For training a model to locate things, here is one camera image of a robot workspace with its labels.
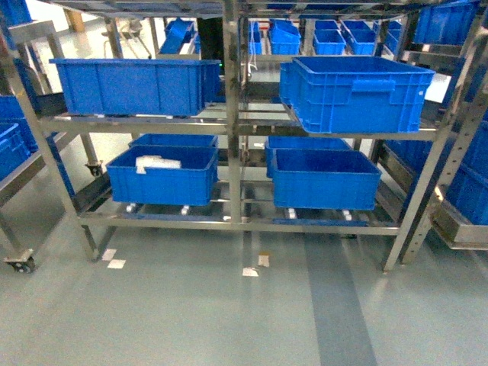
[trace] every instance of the blue floor stripe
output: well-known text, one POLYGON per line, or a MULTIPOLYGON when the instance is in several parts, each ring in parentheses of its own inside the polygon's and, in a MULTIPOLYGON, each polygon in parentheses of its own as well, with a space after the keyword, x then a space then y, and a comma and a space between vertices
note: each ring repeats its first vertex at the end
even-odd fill
POLYGON ((313 314, 323 366, 376 366, 339 238, 305 235, 313 314))

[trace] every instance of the caster wheel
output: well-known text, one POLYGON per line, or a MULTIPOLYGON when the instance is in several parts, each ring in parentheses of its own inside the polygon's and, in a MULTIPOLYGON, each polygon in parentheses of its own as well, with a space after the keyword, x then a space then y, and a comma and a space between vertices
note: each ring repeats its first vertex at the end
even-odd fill
POLYGON ((90 169, 91 175, 93 175, 95 178, 100 177, 101 173, 103 172, 101 170, 101 165, 93 165, 93 166, 87 165, 86 167, 90 169))
POLYGON ((34 258, 29 257, 27 262, 14 262, 10 264, 16 272, 19 273, 32 273, 36 268, 34 258))

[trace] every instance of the dark pants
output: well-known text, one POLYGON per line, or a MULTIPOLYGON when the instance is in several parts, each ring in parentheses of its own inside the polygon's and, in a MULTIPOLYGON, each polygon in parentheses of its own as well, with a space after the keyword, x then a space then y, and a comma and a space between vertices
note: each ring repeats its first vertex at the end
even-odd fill
POLYGON ((200 34, 201 58, 219 59, 223 65, 224 57, 222 18, 198 18, 197 24, 198 34, 200 34))

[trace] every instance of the background crate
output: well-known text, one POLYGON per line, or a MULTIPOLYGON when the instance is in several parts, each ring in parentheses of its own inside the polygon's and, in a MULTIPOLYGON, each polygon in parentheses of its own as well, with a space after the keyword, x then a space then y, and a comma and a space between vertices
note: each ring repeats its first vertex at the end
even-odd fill
POLYGON ((218 60, 52 59, 71 114, 191 116, 205 107, 206 68, 218 60))
POLYGON ((107 165, 113 199, 138 204, 205 206, 217 176, 217 149, 210 147, 133 146, 107 165), (146 168, 137 174, 136 157, 181 161, 181 169, 146 168))
POLYGON ((316 30, 313 47, 317 55, 342 55, 345 40, 338 30, 316 30))
POLYGON ((350 30, 347 42, 353 54, 370 56, 374 52, 376 34, 372 30, 350 30))
POLYGON ((485 120, 474 135, 463 163, 484 178, 488 178, 488 122, 485 120))
POLYGON ((300 52, 300 33, 290 21, 274 21, 269 32, 271 53, 297 55, 300 52))
POLYGON ((0 124, 0 181, 29 156, 18 124, 0 124))
POLYGON ((178 27, 183 28, 186 26, 185 35, 183 37, 183 43, 190 42, 191 38, 195 35, 195 23, 194 21, 183 21, 180 18, 177 18, 175 21, 170 21, 165 28, 165 35, 168 38, 168 35, 171 33, 171 29, 173 25, 177 22, 178 27))
POLYGON ((214 135, 166 135, 146 133, 129 143, 129 146, 163 145, 163 146, 196 146, 217 147, 218 139, 214 135))
POLYGON ((273 178, 272 160, 275 149, 350 150, 351 147, 343 139, 270 136, 265 143, 266 176, 268 178, 273 178))
POLYGON ((185 42, 189 42, 194 34, 194 22, 183 21, 180 18, 176 18, 168 24, 165 29, 166 39, 162 44, 159 53, 162 54, 174 54, 178 53, 181 46, 185 42))
POLYGON ((380 171, 358 151, 276 149, 276 207, 373 210, 380 171))
POLYGON ((401 30, 389 30, 387 33, 387 39, 385 41, 385 46, 391 51, 392 54, 397 54, 398 40, 400 38, 401 30))
POLYGON ((434 72, 380 57, 296 57, 291 102, 309 133, 416 132, 434 72))
POLYGON ((322 30, 332 30, 336 31, 339 29, 336 21, 315 21, 315 30, 322 31, 322 30))
POLYGON ((432 147, 432 141, 388 140, 386 144, 416 173, 422 171, 432 147))
POLYGON ((25 0, 0 0, 0 10, 5 16, 7 27, 32 22, 25 0))
POLYGON ((31 128, 25 119, 24 112, 21 110, 17 99, 13 95, 0 96, 0 124, 18 124, 22 139, 31 153, 37 151, 36 139, 32 135, 31 128))
POLYGON ((462 45, 479 5, 480 2, 461 0, 423 9, 414 42, 462 45))
POLYGON ((475 225, 488 225, 488 179, 461 164, 446 198, 475 225))

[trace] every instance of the gray epoxy floor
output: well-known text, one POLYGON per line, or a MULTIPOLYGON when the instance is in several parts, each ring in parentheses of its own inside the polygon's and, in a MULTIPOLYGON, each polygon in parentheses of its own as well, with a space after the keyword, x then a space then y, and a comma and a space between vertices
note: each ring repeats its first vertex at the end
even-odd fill
MULTIPOLYGON (((130 140, 93 138, 105 162, 130 140)), ((62 156, 90 181, 79 139, 62 156)), ((434 236, 385 275, 384 238, 118 229, 117 270, 85 259, 46 170, 4 213, 38 269, 0 265, 1 365, 488 364, 486 253, 434 236)))

